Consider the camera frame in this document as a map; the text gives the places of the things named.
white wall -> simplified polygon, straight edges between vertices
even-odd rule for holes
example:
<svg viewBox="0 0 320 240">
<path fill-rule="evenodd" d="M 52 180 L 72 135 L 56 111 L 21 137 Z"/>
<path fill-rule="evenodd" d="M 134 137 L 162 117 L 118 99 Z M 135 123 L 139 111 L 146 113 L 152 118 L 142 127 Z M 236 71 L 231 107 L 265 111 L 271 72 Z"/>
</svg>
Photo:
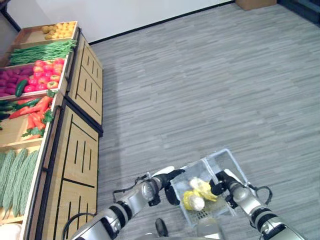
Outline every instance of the white wall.
<svg viewBox="0 0 320 240">
<path fill-rule="evenodd" d="M 14 0 L 8 12 L 22 28 L 78 20 L 92 42 L 224 2 L 228 0 Z"/>
</svg>

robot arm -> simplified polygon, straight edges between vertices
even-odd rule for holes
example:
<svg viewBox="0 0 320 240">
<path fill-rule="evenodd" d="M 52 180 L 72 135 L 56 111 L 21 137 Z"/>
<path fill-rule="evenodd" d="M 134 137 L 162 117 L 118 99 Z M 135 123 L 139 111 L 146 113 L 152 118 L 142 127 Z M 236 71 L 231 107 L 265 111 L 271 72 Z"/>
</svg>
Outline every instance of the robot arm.
<svg viewBox="0 0 320 240">
<path fill-rule="evenodd" d="M 226 198 L 232 208 L 240 207 L 251 224 L 262 234 L 264 240 L 306 240 L 295 229 L 274 214 L 265 204 L 254 196 L 248 187 L 245 187 L 225 171 L 216 174 L 219 184 L 210 182 L 211 192 L 220 195 L 228 190 Z"/>
<path fill-rule="evenodd" d="M 184 170 L 179 169 L 168 174 L 156 175 L 136 185 L 118 202 L 100 212 L 90 222 L 79 228 L 71 239 L 115 239 L 120 230 L 131 218 L 137 215 L 146 204 L 149 204 L 149 206 L 157 205 L 160 202 L 159 191 L 163 188 L 168 190 L 170 180 L 182 172 L 184 172 Z M 211 192 L 218 196 L 228 190 L 229 196 L 225 200 L 229 202 L 232 208 L 240 207 L 243 210 L 251 224 L 262 234 L 264 240 L 307 240 L 274 214 L 265 204 L 261 203 L 248 187 L 228 175 L 225 171 L 219 172 L 216 176 L 219 184 L 215 185 L 211 181 Z"/>
<path fill-rule="evenodd" d="M 119 201 L 100 212 L 72 236 L 72 240 L 113 240 L 128 221 L 137 215 L 146 204 L 157 205 L 160 202 L 159 191 L 170 185 L 170 180 L 183 173 L 174 170 L 168 174 L 159 174 L 137 184 Z"/>
</svg>

carrot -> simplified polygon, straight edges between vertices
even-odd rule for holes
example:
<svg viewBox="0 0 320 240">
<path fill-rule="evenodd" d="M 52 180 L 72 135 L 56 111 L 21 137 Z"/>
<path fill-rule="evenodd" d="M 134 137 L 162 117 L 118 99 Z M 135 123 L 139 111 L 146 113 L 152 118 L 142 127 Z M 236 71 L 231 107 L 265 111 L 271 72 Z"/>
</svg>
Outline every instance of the carrot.
<svg viewBox="0 0 320 240">
<path fill-rule="evenodd" d="M 24 113 L 25 111 L 28 111 L 29 110 L 29 107 L 28 106 L 24 106 L 23 108 L 15 111 L 14 113 L 12 113 L 9 117 L 9 119 L 15 119 L 17 117 L 20 117 L 22 115 L 25 115 L 27 113 Z"/>
<path fill-rule="evenodd" d="M 34 99 L 36 99 L 36 97 L 29 97 L 29 98 L 26 98 L 26 99 L 18 100 L 16 103 L 21 105 L 21 104 L 25 104 L 26 102 L 29 102 L 31 100 L 34 100 Z"/>
<path fill-rule="evenodd" d="M 40 134 L 36 134 L 36 135 L 32 135 L 31 137 L 29 137 L 27 140 L 31 140 L 31 139 L 39 139 L 41 138 Z"/>
<path fill-rule="evenodd" d="M 34 112 L 44 112 L 52 101 L 52 97 L 44 96 L 35 106 L 30 107 L 28 110 L 23 111 L 23 114 L 30 114 Z"/>
<path fill-rule="evenodd" d="M 42 108 L 42 106 L 37 104 L 37 105 L 35 105 L 33 107 L 30 107 L 29 109 L 26 109 L 26 110 L 22 111 L 21 114 L 31 114 L 31 113 L 34 113 L 34 112 L 38 112 L 38 111 L 41 110 L 41 108 Z"/>
<path fill-rule="evenodd" d="M 44 96 L 38 103 L 37 105 L 41 105 L 42 103 L 46 103 L 46 102 L 51 102 L 52 99 L 54 99 L 53 97 L 50 96 Z"/>
<path fill-rule="evenodd" d="M 35 123 L 32 119 L 32 117 L 29 115 L 28 116 L 28 127 L 26 129 L 33 129 L 35 127 Z"/>
<path fill-rule="evenodd" d="M 42 122 L 38 119 L 38 117 L 37 117 L 36 114 L 32 113 L 32 114 L 30 114 L 30 115 L 31 115 L 31 117 L 32 117 L 32 120 L 33 120 L 33 122 L 34 122 L 34 125 L 35 125 L 39 130 L 44 129 L 44 128 L 46 127 L 46 125 L 45 125 L 44 123 L 42 123 Z"/>
<path fill-rule="evenodd" d="M 40 111 L 38 111 L 38 112 L 33 112 L 32 113 L 35 117 L 36 117 L 36 119 L 38 119 L 40 122 L 42 122 L 42 119 L 44 119 L 44 114 L 43 113 L 41 113 Z"/>
</svg>

plastic basket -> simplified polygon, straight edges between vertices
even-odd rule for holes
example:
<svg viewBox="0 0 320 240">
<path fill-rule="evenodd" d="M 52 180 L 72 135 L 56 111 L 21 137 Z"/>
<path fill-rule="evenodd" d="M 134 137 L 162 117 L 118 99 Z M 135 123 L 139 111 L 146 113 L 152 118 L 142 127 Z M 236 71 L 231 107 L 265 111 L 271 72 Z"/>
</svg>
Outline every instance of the plastic basket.
<svg viewBox="0 0 320 240">
<path fill-rule="evenodd" d="M 215 152 L 201 160 L 182 167 L 182 169 L 184 169 L 185 172 L 171 180 L 171 185 L 174 189 L 176 197 L 180 201 L 181 210 L 191 227 L 197 225 L 198 221 L 203 218 L 217 218 L 221 215 L 236 215 L 236 212 L 225 201 L 225 197 L 228 195 L 227 192 L 221 194 L 217 198 L 216 202 L 206 200 L 205 207 L 202 211 L 186 210 L 182 201 L 185 191 L 192 190 L 189 185 L 189 181 L 194 177 L 202 179 L 206 182 L 209 182 L 211 179 L 213 179 L 213 182 L 217 184 L 218 179 L 216 174 L 224 169 L 229 169 L 244 184 L 248 182 L 236 159 L 228 149 Z"/>
</svg>

black cable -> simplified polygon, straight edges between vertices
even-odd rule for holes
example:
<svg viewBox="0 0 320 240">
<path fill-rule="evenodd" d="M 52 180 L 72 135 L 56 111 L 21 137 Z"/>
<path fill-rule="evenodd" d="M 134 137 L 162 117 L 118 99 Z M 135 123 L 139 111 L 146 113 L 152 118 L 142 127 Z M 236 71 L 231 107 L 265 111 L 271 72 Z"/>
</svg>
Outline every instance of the black cable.
<svg viewBox="0 0 320 240">
<path fill-rule="evenodd" d="M 115 194 L 117 194 L 117 193 L 125 193 L 126 191 L 133 189 L 133 188 L 137 185 L 137 183 L 138 183 L 139 181 L 143 181 L 147 176 L 148 176 L 147 174 L 145 174 L 145 175 L 143 175 L 143 176 L 138 176 L 138 177 L 134 180 L 134 185 L 132 185 L 132 186 L 130 186 L 130 187 L 127 187 L 127 188 L 114 190 L 114 191 L 112 192 L 113 203 L 116 203 L 116 202 L 117 202 Z"/>
<path fill-rule="evenodd" d="M 253 189 L 253 190 L 255 191 L 256 196 L 257 196 L 258 198 L 259 198 L 258 191 L 261 190 L 261 189 L 267 189 L 267 190 L 269 191 L 269 196 L 268 196 L 268 199 L 265 201 L 264 204 L 265 204 L 265 205 L 268 205 L 268 204 L 271 202 L 271 199 L 272 199 L 272 197 L 273 197 L 274 194 L 272 193 L 270 187 L 268 187 L 268 186 L 256 187 L 256 186 L 253 186 L 253 185 L 251 185 L 251 184 L 249 184 L 248 187 L 251 188 L 251 189 Z M 251 223 L 251 221 L 249 221 L 249 222 L 250 222 L 251 227 L 253 227 L 253 228 L 255 229 L 256 227 Z"/>
<path fill-rule="evenodd" d="M 274 194 L 272 193 L 271 189 L 268 186 L 256 187 L 256 186 L 252 186 L 251 184 L 249 184 L 248 186 L 255 191 L 256 196 L 258 198 L 259 198 L 258 191 L 261 190 L 261 189 L 267 189 L 269 191 L 269 196 L 268 196 L 268 199 L 265 201 L 264 204 L 268 205 L 271 202 L 271 199 L 272 199 Z"/>
<path fill-rule="evenodd" d="M 69 227 L 69 225 L 72 223 L 73 220 L 75 220 L 76 218 L 83 216 L 83 215 L 89 215 L 89 216 L 95 216 L 95 214 L 89 213 L 89 212 L 81 212 L 81 213 L 77 213 L 76 215 L 74 215 L 73 217 L 71 217 L 64 225 L 63 230 L 62 230 L 62 238 L 61 240 L 65 239 L 65 235 L 67 232 L 67 229 Z"/>
</svg>

